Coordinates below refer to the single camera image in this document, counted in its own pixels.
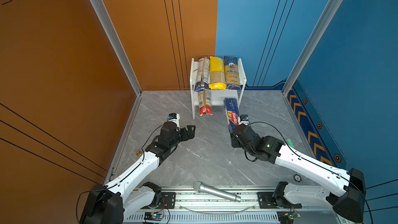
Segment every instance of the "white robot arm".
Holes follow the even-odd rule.
[[[145,206],[156,207],[161,198],[161,187],[147,182],[136,192],[138,184],[170,156],[182,141],[195,136],[195,126],[180,128],[180,115],[169,114],[152,143],[139,159],[120,176],[105,186],[96,185],[90,191],[84,206],[80,224],[116,224]]]

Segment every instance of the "black line stripe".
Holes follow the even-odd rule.
[[[176,24],[176,14],[174,13],[174,4],[172,0],[172,8],[173,8],[173,17],[174,17],[174,27],[176,28],[176,38],[177,38],[177,47],[178,47],[178,55],[180,57],[180,67],[181,67],[181,74],[182,74],[182,85],[185,89],[185,79],[184,79],[184,72],[182,71],[182,61],[181,61],[181,52],[180,52],[180,43],[178,41],[178,32],[177,32],[177,24]]]
[[[74,172],[74,171],[71,171],[70,169],[67,169],[67,168],[65,168],[65,167],[63,167],[63,166],[61,166],[61,165],[59,165],[59,164],[57,164],[57,163],[54,163],[54,162],[52,162],[52,161],[50,161],[50,160],[48,160],[48,159],[45,159],[45,158],[42,157],[42,156],[39,156],[39,155],[37,155],[37,154],[35,154],[35,153],[33,153],[33,152],[30,152],[30,151],[28,151],[27,149],[24,149],[24,148],[22,148],[22,147],[20,147],[20,146],[17,146],[16,144],[11,143],[10,141],[7,141],[7,140],[5,140],[5,139],[3,139],[3,138],[0,138],[0,139],[1,139],[2,141],[7,142],[7,143],[9,143],[9,144],[12,144],[13,146],[18,147],[18,148],[20,148],[20,149],[22,149],[22,150],[24,150],[24,151],[26,151],[26,152],[29,152],[30,154],[33,154],[33,155],[35,155],[35,156],[37,156],[37,157],[39,157],[39,158],[42,158],[42,159],[44,159],[44,160],[46,160],[46,161],[48,161],[48,162],[50,162],[50,163],[52,163],[52,164],[55,164],[55,165],[57,165],[57,166],[59,166],[59,167],[61,167],[61,168],[63,168],[63,169],[66,169],[67,171],[70,171],[70,172],[72,172],[72,173],[74,173],[74,174],[76,174],[76,175],[79,175],[79,176],[81,176],[81,177],[83,177],[83,178],[86,178],[87,180],[90,180],[90,181],[92,181],[92,182],[94,182],[94,183],[97,183],[96,181],[93,181],[93,180],[91,180],[90,178],[87,178],[87,177],[85,177],[85,176],[83,176],[83,175],[81,175],[81,174],[79,174],[79,173],[76,173],[76,172]]]
[[[9,3],[9,2],[12,2],[12,0],[10,0],[10,1],[8,1],[8,2],[5,2],[5,3],[1,4],[1,5],[5,5],[5,4]]]
[[[6,124],[7,126],[11,127],[12,129],[14,129],[14,130],[16,130],[16,131],[18,131],[18,132],[22,133],[23,135],[25,135],[25,136],[27,136],[27,137],[29,137],[29,138],[33,139],[34,141],[36,141],[36,142],[38,142],[38,143],[40,143],[40,144],[44,145],[45,147],[47,147],[47,148],[49,148],[49,149],[51,149],[51,150],[53,150],[53,151],[57,152],[58,154],[60,154],[60,155],[62,155],[62,156],[64,156],[64,157],[66,157],[66,158],[67,158],[67,159],[69,159],[70,161],[73,161],[73,162],[77,163],[78,165],[81,165],[81,166],[85,167],[85,166],[84,166],[84,165],[82,165],[81,163],[79,163],[79,162],[76,162],[76,161],[75,161],[75,160],[73,160],[72,158],[70,158],[70,157],[68,157],[68,156],[66,156],[66,155],[64,155],[64,154],[62,154],[61,152],[59,152],[59,151],[57,151],[57,150],[55,150],[55,149],[53,149],[53,148],[49,147],[48,145],[46,145],[46,144],[44,144],[44,143],[42,143],[42,142],[38,141],[37,139],[35,139],[35,138],[33,138],[33,137],[29,136],[29,135],[28,135],[28,134],[26,134],[25,132],[22,132],[21,130],[19,130],[19,129],[17,129],[17,128],[13,127],[12,125],[10,125],[10,124],[8,124],[8,123],[6,123],[6,122],[2,121],[1,119],[0,119],[0,122],[2,122],[3,124]],[[94,172],[95,174],[99,175],[100,177],[103,177],[102,175],[98,174],[97,172],[95,172],[95,171],[93,171],[93,170],[91,170],[91,169],[89,169],[89,168],[87,168],[87,167],[85,167],[85,168],[86,168],[86,169],[88,169],[89,171],[92,171],[92,172]]]
[[[173,55],[174,55],[174,64],[176,65],[176,73],[177,73],[177,79],[178,79],[178,87],[179,87],[180,90],[181,90],[181,87],[180,87],[180,77],[178,76],[178,70],[177,70],[176,54],[174,53],[172,31],[171,31],[171,29],[170,29],[169,15],[167,14],[166,0],[164,0],[164,8],[166,9],[167,23],[169,24],[170,40],[172,41],[172,49],[173,49]]]
[[[80,156],[86,158],[88,161],[92,162],[93,164],[97,165],[98,167],[100,167],[101,169],[107,171],[106,169],[104,169],[103,167],[99,166],[98,164],[96,164],[95,162],[93,162],[92,160],[88,159],[87,157],[83,156],[80,152],[76,151],[75,149],[73,149],[72,147],[69,147],[67,144],[61,142],[58,138],[52,136],[51,134],[49,134],[48,132],[44,131],[43,129],[41,129],[40,127],[38,127],[37,125],[35,125],[34,123],[30,122],[29,120],[27,120],[26,118],[22,117],[21,115],[17,114],[16,112],[12,111],[10,108],[6,107],[5,105],[3,105],[2,103],[0,103],[1,106],[5,107],[7,110],[9,110],[10,112],[12,112],[13,114],[17,115],[18,117],[22,118],[24,121],[28,122],[29,124],[33,125],[34,127],[36,127],[37,129],[39,129],[40,131],[46,133],[47,135],[49,135],[50,137],[54,138],[56,141],[60,142],[61,144],[63,144],[64,146],[68,147],[69,149],[71,149],[72,151],[76,152],[77,154],[79,154]]]
[[[395,207],[388,207],[388,208],[372,209],[371,211],[374,212],[374,211],[378,211],[378,210],[385,210],[385,209],[391,209],[391,208],[398,208],[398,206],[395,206]]]
[[[289,13],[287,13],[287,17],[286,17],[285,23],[283,24],[283,28],[282,28],[282,31],[281,31],[281,35],[279,36],[278,42],[276,43],[274,52],[272,53],[271,61],[268,64],[267,72],[266,72],[266,75],[264,76],[264,79],[263,79],[263,82],[261,83],[261,85],[264,83],[264,81],[266,79],[266,76],[268,74],[269,67],[271,66],[271,62],[272,62],[273,56],[275,55],[275,51],[276,51],[276,48],[278,47],[279,40],[281,40],[281,36],[282,36],[283,30],[285,29],[285,25],[286,25],[287,19],[289,18],[289,14],[290,14],[290,11],[292,10],[294,2],[295,2],[295,0],[293,0],[292,5],[290,6],[290,9],[289,9]]]
[[[268,86],[268,87],[276,87],[277,85],[281,84],[282,82],[286,82],[286,81],[280,81],[280,82],[276,83],[275,85],[273,85],[273,86]]]
[[[392,182],[395,182],[395,181],[398,181],[398,179],[391,180],[391,181],[388,181],[388,182],[385,182],[385,183],[381,183],[381,184],[378,184],[378,185],[375,185],[375,186],[372,186],[372,187],[369,187],[369,188],[366,188],[366,189],[371,189],[371,188],[374,188],[374,187],[377,187],[377,186],[381,186],[381,185],[384,185],[384,184],[387,184],[387,183],[392,183]]]
[[[391,197],[391,196],[393,196],[393,195],[398,195],[398,193],[390,194],[390,195],[383,195],[382,197],[375,197],[375,198],[372,198],[372,199],[368,199],[367,201],[375,200],[375,199],[380,199],[380,198],[384,198],[384,197]]]
[[[264,46],[264,50],[263,50],[263,54],[261,55],[260,62],[258,63],[258,67],[257,67],[256,76],[254,77],[254,81],[253,81],[253,87],[254,87],[254,84],[256,83],[257,73],[258,73],[258,70],[260,69],[261,61],[263,60],[264,52],[265,52],[265,50],[266,50],[266,47],[267,47],[267,43],[268,43],[268,39],[269,39],[269,35],[271,34],[271,30],[272,30],[273,22],[275,21],[276,12],[278,12],[278,8],[279,8],[279,4],[280,4],[280,2],[281,2],[281,0],[279,0],[279,2],[278,2],[278,6],[276,7],[275,14],[274,14],[274,18],[272,19],[271,28],[269,28],[269,32],[268,32],[267,41],[266,41],[266,44],[265,44],[265,46]]]
[[[281,20],[282,20],[282,17],[283,17],[283,13],[285,12],[285,8],[286,8],[287,2],[288,2],[288,0],[286,0],[285,6],[283,7],[282,14],[281,14],[281,18],[279,18],[278,26],[276,27],[276,31],[275,31],[275,34],[274,34],[274,38],[272,39],[271,46],[269,47],[269,51],[268,51],[268,54],[267,54],[266,62],[264,63],[263,70],[261,71],[260,78],[258,79],[257,86],[259,86],[259,84],[260,84],[261,76],[263,75],[264,68],[266,67],[267,60],[268,60],[268,56],[269,56],[269,53],[271,52],[272,44],[273,44],[273,42],[274,42],[274,40],[275,40],[276,33],[278,32],[279,24],[281,23]]]
[[[179,10],[180,10],[180,22],[181,22],[181,33],[182,33],[182,45],[183,45],[183,47],[184,47],[185,69],[186,69],[187,76],[188,76],[187,55],[185,54],[184,31],[183,31],[183,29],[182,29],[182,17],[181,17],[180,0],[178,0],[178,8],[179,8]]]

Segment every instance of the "blue pasta box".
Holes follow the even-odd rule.
[[[238,123],[238,117],[239,117],[238,102],[236,101],[235,98],[225,98],[224,99],[224,107],[225,107],[226,117],[227,117],[227,121],[228,121],[228,130],[229,130],[229,133],[232,134],[232,132],[235,130],[235,128],[239,125],[239,123]]]

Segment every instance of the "barilla logo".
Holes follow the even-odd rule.
[[[231,120],[236,126],[238,125],[238,115],[236,112],[227,111],[228,118]]]

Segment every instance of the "spaghetti package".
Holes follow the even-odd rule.
[[[238,102],[235,98],[225,98],[224,107],[226,112],[226,118],[228,120],[228,130],[232,134],[235,128],[238,126]]]
[[[210,57],[210,89],[225,90],[224,60],[219,57]]]
[[[240,89],[238,58],[224,56],[225,81],[227,89]]]
[[[202,56],[198,61],[198,73],[196,75],[195,92],[209,89],[210,57]]]
[[[211,98],[210,90],[203,90],[199,92],[199,116],[203,114],[213,115],[211,112]]]

